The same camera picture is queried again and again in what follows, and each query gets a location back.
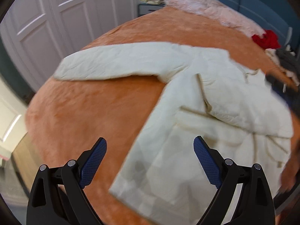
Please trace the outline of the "cream quilted coat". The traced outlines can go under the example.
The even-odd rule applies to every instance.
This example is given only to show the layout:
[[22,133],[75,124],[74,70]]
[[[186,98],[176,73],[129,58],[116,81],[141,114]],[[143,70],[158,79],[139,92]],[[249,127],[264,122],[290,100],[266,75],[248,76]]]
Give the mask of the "cream quilted coat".
[[154,75],[166,86],[110,187],[113,196],[157,224],[197,223],[216,192],[195,155],[197,136],[238,165],[259,163],[277,193],[293,126],[262,71],[223,49],[142,42],[76,52],[54,73],[59,80],[131,75]]

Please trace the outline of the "dark grey knit garment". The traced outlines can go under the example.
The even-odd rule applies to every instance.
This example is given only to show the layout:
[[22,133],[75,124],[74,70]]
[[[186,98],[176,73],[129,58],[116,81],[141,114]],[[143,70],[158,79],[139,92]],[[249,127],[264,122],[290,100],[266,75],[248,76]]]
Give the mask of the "dark grey knit garment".
[[276,55],[279,58],[280,66],[299,77],[299,62],[289,51],[280,48],[276,50]]

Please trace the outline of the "cream fluffy garment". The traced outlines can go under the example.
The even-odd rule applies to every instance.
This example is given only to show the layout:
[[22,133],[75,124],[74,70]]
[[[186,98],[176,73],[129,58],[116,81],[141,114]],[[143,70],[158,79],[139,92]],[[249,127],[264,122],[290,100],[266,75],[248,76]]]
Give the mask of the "cream fluffy garment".
[[275,65],[279,67],[280,71],[282,71],[288,78],[290,78],[296,86],[299,86],[299,79],[296,77],[296,74],[280,65],[280,59],[276,55],[275,49],[266,49],[265,53],[275,63]]

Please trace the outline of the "red garment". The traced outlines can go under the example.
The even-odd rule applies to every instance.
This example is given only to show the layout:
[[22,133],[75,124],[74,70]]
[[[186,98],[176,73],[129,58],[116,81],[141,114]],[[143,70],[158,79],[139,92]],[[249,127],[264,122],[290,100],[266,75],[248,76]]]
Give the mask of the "red garment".
[[281,47],[278,36],[272,30],[265,30],[262,36],[257,34],[252,36],[252,40],[263,50],[279,49]]

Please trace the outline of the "blue upholstered headboard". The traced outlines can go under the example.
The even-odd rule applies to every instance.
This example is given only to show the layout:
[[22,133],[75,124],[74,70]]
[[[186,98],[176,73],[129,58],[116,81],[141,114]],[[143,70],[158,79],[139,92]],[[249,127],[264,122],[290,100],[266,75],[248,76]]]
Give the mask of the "blue upholstered headboard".
[[290,45],[299,46],[299,18],[287,0],[219,0],[255,21],[263,29],[272,30],[284,45],[292,28]]

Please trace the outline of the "white door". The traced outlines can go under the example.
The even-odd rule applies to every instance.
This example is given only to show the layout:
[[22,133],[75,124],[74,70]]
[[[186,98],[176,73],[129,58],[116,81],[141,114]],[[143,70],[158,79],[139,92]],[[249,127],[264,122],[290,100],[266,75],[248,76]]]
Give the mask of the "white door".
[[27,106],[3,79],[1,79],[0,87],[1,167],[3,167],[27,134],[24,117]]

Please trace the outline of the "pink floral duvet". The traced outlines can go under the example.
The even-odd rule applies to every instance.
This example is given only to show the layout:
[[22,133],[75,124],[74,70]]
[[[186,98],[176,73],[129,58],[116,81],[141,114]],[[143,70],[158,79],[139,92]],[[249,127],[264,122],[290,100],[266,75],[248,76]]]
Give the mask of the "pink floral duvet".
[[167,6],[218,21],[225,27],[238,30],[251,38],[263,36],[265,30],[255,21],[218,0],[166,0]]

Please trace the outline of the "grey bedside table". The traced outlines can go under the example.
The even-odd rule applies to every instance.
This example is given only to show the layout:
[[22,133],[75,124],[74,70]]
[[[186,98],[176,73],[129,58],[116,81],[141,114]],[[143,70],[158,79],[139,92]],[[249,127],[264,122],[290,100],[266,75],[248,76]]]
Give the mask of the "grey bedside table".
[[151,4],[146,4],[146,3],[139,3],[137,7],[137,14],[138,17],[158,11],[162,8],[164,8],[165,5],[151,5]]

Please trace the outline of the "white panelled wardrobe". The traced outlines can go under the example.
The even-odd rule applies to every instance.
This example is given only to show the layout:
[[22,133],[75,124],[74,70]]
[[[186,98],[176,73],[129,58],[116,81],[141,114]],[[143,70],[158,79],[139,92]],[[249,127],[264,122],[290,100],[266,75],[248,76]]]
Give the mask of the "white panelled wardrobe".
[[137,17],[140,0],[15,0],[1,22],[13,64],[33,90],[64,57]]

